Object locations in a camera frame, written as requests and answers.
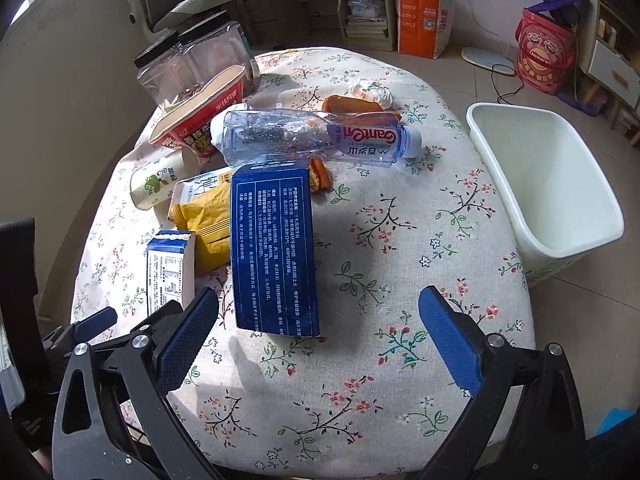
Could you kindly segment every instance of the blue gripper pad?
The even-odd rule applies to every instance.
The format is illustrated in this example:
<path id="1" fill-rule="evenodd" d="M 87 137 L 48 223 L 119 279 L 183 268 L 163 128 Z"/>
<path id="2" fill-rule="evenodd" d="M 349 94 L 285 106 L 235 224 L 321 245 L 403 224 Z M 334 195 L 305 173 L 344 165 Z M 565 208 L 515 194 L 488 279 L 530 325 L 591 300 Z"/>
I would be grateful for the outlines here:
<path id="1" fill-rule="evenodd" d="M 218 318 L 218 295 L 204 288 L 191 301 L 156 358 L 156 390 L 165 396 L 180 388 L 207 335 Z"/>
<path id="2" fill-rule="evenodd" d="M 418 312 L 457 386 L 475 396 L 482 385 L 481 357 L 454 320 L 456 313 L 433 285 L 420 293 Z"/>
<path id="3" fill-rule="evenodd" d="M 117 321 L 118 313 L 112 307 L 107 306 L 88 318 L 79 321 L 74 328 L 74 339 L 76 343 L 91 341 L 98 334 L 115 325 Z"/>

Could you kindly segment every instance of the red bucket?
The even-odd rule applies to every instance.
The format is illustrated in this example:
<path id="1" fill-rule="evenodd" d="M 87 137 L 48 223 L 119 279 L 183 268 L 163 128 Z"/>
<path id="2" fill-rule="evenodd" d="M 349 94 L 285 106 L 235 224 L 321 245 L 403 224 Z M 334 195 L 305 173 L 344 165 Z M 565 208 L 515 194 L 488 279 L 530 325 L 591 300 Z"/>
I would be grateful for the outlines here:
<path id="1" fill-rule="evenodd" d="M 556 95 L 562 78 L 574 62 L 574 34 L 540 14 L 522 9 L 516 28 L 522 80 L 546 94 Z"/>

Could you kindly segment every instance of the round table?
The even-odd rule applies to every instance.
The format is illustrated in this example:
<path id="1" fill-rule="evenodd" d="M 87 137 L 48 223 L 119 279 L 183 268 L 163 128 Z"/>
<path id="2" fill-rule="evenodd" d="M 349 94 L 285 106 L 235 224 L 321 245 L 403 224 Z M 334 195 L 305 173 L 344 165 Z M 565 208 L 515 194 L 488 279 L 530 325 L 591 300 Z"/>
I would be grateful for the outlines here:
<path id="1" fill-rule="evenodd" d="M 189 434 L 215 464 L 304 478 L 357 478 L 423 468 L 468 401 L 420 322 L 417 297 L 435 284 L 486 333 L 533 348 L 529 295 L 509 220 L 460 121 L 424 81 L 336 48 L 264 54 L 256 108 L 318 110 L 360 78 L 391 90 L 394 110 L 422 133 L 415 159 L 390 169 L 327 165 L 333 189 L 314 196 L 314 256 L 322 337 L 239 330 L 230 269 L 199 278 L 220 314 L 182 387 L 169 393 Z M 146 317 L 152 210 L 129 199 L 133 170 L 165 148 L 146 143 L 117 165 L 76 281 L 72 320 L 112 306 L 118 323 Z M 514 398 L 493 441 L 506 436 Z M 135 416 L 125 406 L 130 421 Z"/>

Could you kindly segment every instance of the bottle cap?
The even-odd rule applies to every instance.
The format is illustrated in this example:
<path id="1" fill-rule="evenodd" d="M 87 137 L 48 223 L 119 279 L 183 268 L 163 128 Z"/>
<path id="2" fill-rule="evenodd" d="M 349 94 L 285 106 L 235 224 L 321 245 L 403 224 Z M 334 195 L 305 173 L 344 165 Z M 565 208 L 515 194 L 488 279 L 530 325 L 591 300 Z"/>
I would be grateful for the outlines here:
<path id="1" fill-rule="evenodd" d="M 420 153 L 422 147 L 422 134 L 418 128 L 411 126 L 402 126 L 406 133 L 406 141 L 404 143 L 404 152 L 400 156 L 404 158 L 415 158 Z"/>

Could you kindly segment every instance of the plastic jar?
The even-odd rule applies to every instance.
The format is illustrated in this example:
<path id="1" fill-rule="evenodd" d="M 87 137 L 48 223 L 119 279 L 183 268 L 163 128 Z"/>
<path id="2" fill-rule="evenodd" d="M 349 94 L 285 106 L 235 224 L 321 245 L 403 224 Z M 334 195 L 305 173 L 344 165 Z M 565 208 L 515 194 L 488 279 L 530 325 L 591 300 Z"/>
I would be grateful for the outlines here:
<path id="1" fill-rule="evenodd" d="M 159 106 L 179 103 L 191 97 L 199 88 L 191 66 L 178 51 L 178 33 L 158 39 L 140 52 L 134 63 L 138 82 Z"/>
<path id="2" fill-rule="evenodd" d="M 225 68 L 239 64 L 244 72 L 244 96 L 260 84 L 260 69 L 249 50 L 240 23 L 229 20 L 223 10 L 185 30 L 179 37 L 180 53 L 191 67 L 200 86 L 206 85 Z"/>

